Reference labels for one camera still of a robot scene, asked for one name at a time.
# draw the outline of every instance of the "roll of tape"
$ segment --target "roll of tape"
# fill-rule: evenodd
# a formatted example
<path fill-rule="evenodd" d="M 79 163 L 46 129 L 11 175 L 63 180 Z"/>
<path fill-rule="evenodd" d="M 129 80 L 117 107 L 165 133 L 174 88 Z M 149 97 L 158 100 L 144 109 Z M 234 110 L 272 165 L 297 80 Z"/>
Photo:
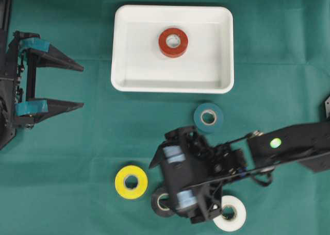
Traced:
<path fill-rule="evenodd" d="M 219 106 L 213 103 L 204 103 L 197 107 L 194 113 L 194 122 L 198 129 L 212 133 L 219 129 L 223 123 L 223 113 Z"/>
<path fill-rule="evenodd" d="M 163 207 L 159 201 L 162 197 L 169 196 L 164 187 L 158 188 L 151 196 L 151 208 L 160 217 L 171 217 L 174 215 L 174 212 L 166 207 Z"/>
<path fill-rule="evenodd" d="M 168 57 L 179 57 L 184 54 L 188 46 L 187 35 L 178 28 L 169 28 L 163 31 L 159 38 L 158 44 L 160 51 Z"/>
<path fill-rule="evenodd" d="M 126 180 L 130 176 L 134 176 L 137 179 L 137 185 L 134 188 L 129 188 L 126 185 Z M 114 186 L 121 197 L 125 199 L 137 199 L 146 191 L 148 178 L 143 169 L 135 165 L 128 165 L 118 171 L 114 180 Z"/>
<path fill-rule="evenodd" d="M 221 206 L 222 210 L 226 207 L 232 208 L 234 216 L 232 219 L 227 219 L 223 215 L 215 217 L 213 221 L 216 226 L 223 231 L 236 231 L 240 229 L 246 220 L 246 209 L 241 200 L 231 195 L 225 195 L 221 199 Z"/>

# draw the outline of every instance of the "green tablecloth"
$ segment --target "green tablecloth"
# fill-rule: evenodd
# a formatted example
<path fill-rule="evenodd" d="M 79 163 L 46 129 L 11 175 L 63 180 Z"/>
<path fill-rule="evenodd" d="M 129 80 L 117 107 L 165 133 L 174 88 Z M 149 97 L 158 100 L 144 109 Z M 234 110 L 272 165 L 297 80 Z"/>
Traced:
<path fill-rule="evenodd" d="M 235 86 L 225 95 L 123 93 L 110 81 L 113 19 L 124 4 L 217 5 L 234 16 Z M 205 101 L 224 112 L 216 144 L 259 129 L 324 119 L 330 94 L 330 0 L 13 0 L 15 30 L 43 39 L 85 67 L 39 69 L 37 97 L 85 102 L 82 109 L 20 130 L 0 152 L 0 234 L 221 234 L 213 222 L 162 219 L 150 207 L 161 181 L 147 166 L 163 134 L 193 124 Z M 139 200 L 114 189 L 116 172 L 142 166 Z M 226 186 L 247 210 L 232 234 L 329 234 L 330 172 L 278 168 L 274 183 Z"/>

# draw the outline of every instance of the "yellow tape roll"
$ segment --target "yellow tape roll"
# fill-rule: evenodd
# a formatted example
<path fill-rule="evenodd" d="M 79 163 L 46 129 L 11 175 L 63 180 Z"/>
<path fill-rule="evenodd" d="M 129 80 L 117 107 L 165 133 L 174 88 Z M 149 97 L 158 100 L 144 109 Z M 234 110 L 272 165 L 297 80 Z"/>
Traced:
<path fill-rule="evenodd" d="M 133 189 L 128 188 L 125 184 L 129 176 L 134 176 L 138 180 L 138 185 Z M 121 197 L 125 199 L 137 199 L 146 191 L 148 178 L 143 169 L 135 165 L 128 165 L 118 171 L 114 180 L 114 186 Z"/>

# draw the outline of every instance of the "teal tape roll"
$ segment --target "teal tape roll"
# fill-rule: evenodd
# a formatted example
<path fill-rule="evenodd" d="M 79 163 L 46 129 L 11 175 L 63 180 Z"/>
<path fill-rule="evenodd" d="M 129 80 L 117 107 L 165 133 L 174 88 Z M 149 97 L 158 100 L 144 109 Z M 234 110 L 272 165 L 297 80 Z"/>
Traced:
<path fill-rule="evenodd" d="M 25 49 L 28 48 L 34 48 L 37 49 L 39 51 L 44 51 L 44 52 L 48 52 L 49 48 L 50 48 L 50 43 L 42 40 L 40 38 L 26 38 L 26 39 L 22 39 L 20 41 L 20 51 L 19 51 L 19 55 L 21 54 L 21 52 Z"/>
<path fill-rule="evenodd" d="M 36 113 L 45 113 L 48 112 L 48 104 L 47 100 L 33 100 L 17 103 L 15 105 L 16 115 L 28 115 L 28 114 L 36 114 Z"/>
<path fill-rule="evenodd" d="M 219 106 L 213 103 L 204 103 L 197 107 L 194 113 L 194 122 L 198 129 L 205 133 L 212 133 L 223 123 L 223 113 Z"/>

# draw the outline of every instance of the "white plastic container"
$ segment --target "white plastic container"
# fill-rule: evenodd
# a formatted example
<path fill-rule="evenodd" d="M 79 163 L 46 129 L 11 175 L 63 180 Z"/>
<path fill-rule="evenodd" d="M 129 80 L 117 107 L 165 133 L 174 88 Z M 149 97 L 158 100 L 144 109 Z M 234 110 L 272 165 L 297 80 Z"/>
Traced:
<path fill-rule="evenodd" d="M 186 52 L 162 54 L 159 35 L 176 27 Z M 115 13 L 111 83 L 119 91 L 226 93 L 234 85 L 233 16 L 224 7 L 125 5 Z"/>

